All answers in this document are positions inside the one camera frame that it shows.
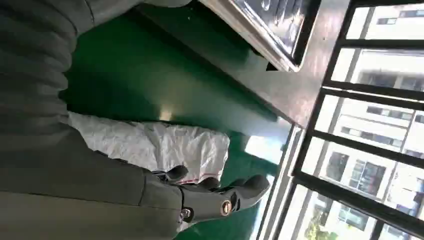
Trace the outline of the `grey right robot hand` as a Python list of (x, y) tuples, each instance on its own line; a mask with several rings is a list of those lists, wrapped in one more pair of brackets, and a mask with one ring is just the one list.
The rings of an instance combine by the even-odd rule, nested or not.
[(268, 188), (262, 175), (216, 190), (176, 185), (89, 149), (67, 125), (0, 133), (3, 240), (171, 240), (182, 223), (250, 208)]

